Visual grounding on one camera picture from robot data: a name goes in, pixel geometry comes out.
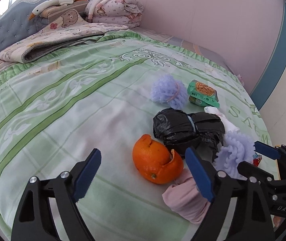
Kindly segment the person right hand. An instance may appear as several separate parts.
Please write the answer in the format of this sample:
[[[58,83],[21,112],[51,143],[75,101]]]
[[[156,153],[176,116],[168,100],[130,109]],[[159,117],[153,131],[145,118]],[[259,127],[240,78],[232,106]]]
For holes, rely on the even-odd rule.
[[[284,221],[284,218],[279,217],[279,216],[274,216],[273,217],[274,228],[277,229],[282,224],[283,221]]]

